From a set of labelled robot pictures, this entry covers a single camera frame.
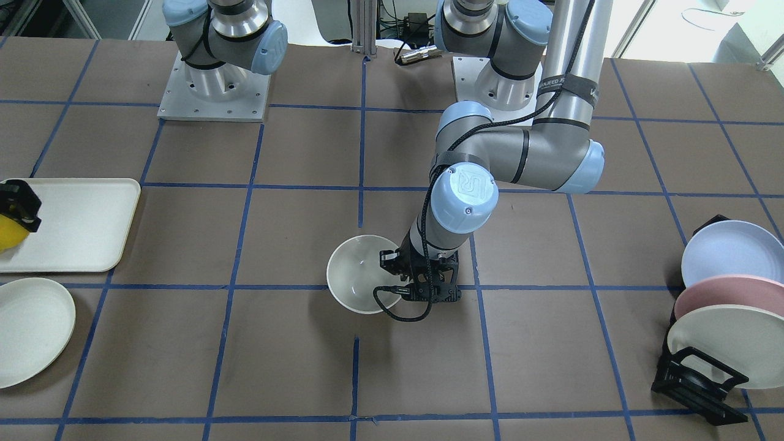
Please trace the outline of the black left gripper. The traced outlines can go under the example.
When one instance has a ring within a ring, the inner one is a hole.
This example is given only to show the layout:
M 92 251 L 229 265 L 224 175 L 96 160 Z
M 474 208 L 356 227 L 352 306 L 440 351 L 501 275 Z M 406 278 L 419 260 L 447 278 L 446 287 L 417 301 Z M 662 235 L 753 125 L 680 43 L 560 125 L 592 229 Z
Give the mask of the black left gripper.
M 456 288 L 459 271 L 459 253 L 449 257 L 435 254 L 429 263 L 420 255 L 412 242 L 405 242 L 397 249 L 380 251 L 380 267 L 387 273 L 400 276 L 409 288 L 428 288 L 431 276 L 435 288 Z

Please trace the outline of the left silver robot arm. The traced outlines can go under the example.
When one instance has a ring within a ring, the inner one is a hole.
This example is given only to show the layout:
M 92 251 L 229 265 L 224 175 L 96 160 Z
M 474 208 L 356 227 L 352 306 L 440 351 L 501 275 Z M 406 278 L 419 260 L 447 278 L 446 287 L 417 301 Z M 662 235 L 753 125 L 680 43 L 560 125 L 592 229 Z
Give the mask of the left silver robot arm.
M 604 148 L 590 139 L 611 1 L 440 1 L 435 42 L 485 58 L 481 100 L 440 117 L 429 188 L 400 248 L 380 267 L 416 292 L 456 270 L 454 255 L 491 217 L 498 183 L 568 194 L 596 187 Z

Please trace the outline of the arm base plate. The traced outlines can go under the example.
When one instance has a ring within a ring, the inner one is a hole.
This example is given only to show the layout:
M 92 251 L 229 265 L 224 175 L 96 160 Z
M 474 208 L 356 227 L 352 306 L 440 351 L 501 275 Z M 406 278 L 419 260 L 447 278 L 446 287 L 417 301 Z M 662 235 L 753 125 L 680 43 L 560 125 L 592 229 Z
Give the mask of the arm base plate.
M 200 70 L 175 56 L 157 117 L 181 122 L 262 123 L 271 76 L 224 64 Z
M 490 109 L 495 122 L 522 118 L 537 109 L 541 73 L 543 65 L 539 62 L 532 77 L 513 80 L 499 75 L 488 58 L 453 58 L 457 100 L 470 100 L 484 105 Z

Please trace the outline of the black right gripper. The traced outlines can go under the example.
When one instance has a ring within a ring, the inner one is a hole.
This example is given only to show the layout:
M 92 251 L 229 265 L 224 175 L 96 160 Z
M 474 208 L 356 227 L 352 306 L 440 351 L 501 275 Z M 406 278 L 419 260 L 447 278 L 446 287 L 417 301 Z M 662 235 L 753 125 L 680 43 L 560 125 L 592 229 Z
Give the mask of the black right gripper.
M 27 232 L 36 233 L 42 219 L 41 198 L 24 179 L 8 179 L 1 184 L 1 213 Z

